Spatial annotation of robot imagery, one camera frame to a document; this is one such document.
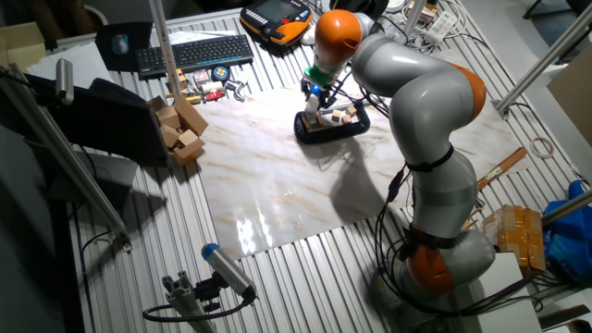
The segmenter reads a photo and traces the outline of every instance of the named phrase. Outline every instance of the black clamp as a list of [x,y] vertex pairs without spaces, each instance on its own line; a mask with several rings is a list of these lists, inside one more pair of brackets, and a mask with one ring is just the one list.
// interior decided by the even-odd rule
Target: black clamp
[[454,147],[452,146],[452,144],[450,144],[450,149],[444,154],[444,156],[442,156],[442,158],[440,158],[438,161],[436,161],[434,163],[423,163],[419,166],[412,166],[409,163],[405,163],[405,165],[411,171],[432,172],[432,171],[434,171],[435,168],[443,165],[446,161],[448,161],[453,153],[454,153]]
[[405,261],[410,256],[414,255],[419,248],[419,245],[425,245],[432,250],[437,249],[452,249],[456,245],[456,238],[441,238],[424,233],[421,229],[409,225],[409,228],[404,229],[405,239],[407,240],[399,252],[399,260]]

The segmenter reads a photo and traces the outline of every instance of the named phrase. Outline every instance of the marble board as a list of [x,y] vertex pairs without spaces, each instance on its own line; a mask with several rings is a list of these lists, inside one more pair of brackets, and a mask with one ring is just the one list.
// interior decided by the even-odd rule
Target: marble board
[[[198,107],[210,124],[200,176],[220,247],[233,259],[376,216],[403,165],[389,120],[372,107],[368,132],[322,145],[296,141],[294,115],[302,108],[300,87]],[[450,141],[478,178],[520,146],[490,102]],[[391,208],[410,204],[408,193],[403,186]]]

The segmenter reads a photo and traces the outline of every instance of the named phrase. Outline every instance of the orange case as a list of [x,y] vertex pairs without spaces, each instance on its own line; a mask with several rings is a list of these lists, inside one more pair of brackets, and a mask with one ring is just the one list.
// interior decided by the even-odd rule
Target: orange case
[[[278,32],[281,32],[284,34],[284,38],[282,38],[280,40],[276,39],[276,38],[269,38],[269,40],[271,42],[279,44],[279,45],[289,43],[289,42],[293,41],[294,39],[296,39],[298,36],[300,36],[306,30],[306,27],[308,27],[308,25],[310,24],[310,22],[312,20],[313,20],[313,16],[311,15],[305,22],[291,22],[288,24],[284,24],[281,27],[277,28]],[[251,31],[253,31],[257,34],[260,33],[259,30],[250,26],[242,18],[240,18],[240,22],[242,22],[242,24],[244,24]]]

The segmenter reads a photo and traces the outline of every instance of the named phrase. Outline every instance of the mouse pad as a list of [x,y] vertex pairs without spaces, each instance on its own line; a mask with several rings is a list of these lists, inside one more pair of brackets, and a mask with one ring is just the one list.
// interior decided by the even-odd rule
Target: mouse pad
[[[111,49],[113,37],[118,33],[128,35],[129,52],[115,55]],[[150,47],[152,22],[132,22],[103,26],[96,34],[94,42],[99,48],[105,66],[114,71],[138,71],[135,51]]]

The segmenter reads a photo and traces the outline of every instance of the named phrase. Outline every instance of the cardboard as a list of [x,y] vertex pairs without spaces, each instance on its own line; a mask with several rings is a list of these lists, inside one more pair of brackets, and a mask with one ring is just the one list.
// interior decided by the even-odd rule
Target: cardboard
[[158,122],[161,125],[168,125],[173,129],[178,129],[181,127],[179,114],[177,114],[177,111],[173,106],[165,106],[156,111],[156,117],[158,118]]
[[545,272],[540,213],[505,204],[483,222],[487,238],[503,253],[514,253],[523,274]]
[[45,56],[45,39],[35,22],[0,29],[0,66],[17,64],[27,72]]
[[567,117],[592,145],[592,45],[579,54],[548,86]]
[[207,128],[207,121],[200,115],[187,99],[179,98],[173,106],[179,113],[181,125],[187,129],[195,130],[197,135],[202,136]]
[[178,150],[176,149],[175,154],[180,158],[189,157],[205,145],[205,143],[190,129],[179,136],[179,141],[183,144],[183,147]]
[[545,246],[543,245],[543,223],[540,220],[540,213],[530,209],[524,210],[524,223],[528,233],[528,265],[537,272],[544,273]]
[[160,126],[160,132],[163,135],[163,139],[165,139],[166,148],[173,148],[175,144],[177,144],[180,134],[177,132],[176,129],[173,129],[170,126],[163,124]]
[[167,107],[167,102],[163,100],[162,97],[156,96],[155,98],[151,99],[150,101],[146,102],[148,106],[152,109],[153,112],[160,110],[163,107]]
[[197,159],[197,157],[201,156],[203,153],[204,149],[200,148],[185,158],[181,158],[176,152],[170,153],[170,156],[173,159],[173,161],[177,163],[177,165],[179,165],[180,167],[185,167],[189,163],[194,162],[195,159]]
[[[177,165],[185,167],[204,153],[205,142],[198,134],[208,124],[185,98],[179,99],[175,106],[168,106],[160,96],[146,104],[156,113],[168,153]],[[179,110],[186,117],[181,117]]]
[[193,131],[190,129],[184,131],[183,134],[179,135],[179,141],[186,146],[192,144],[197,139],[197,135],[193,133]]

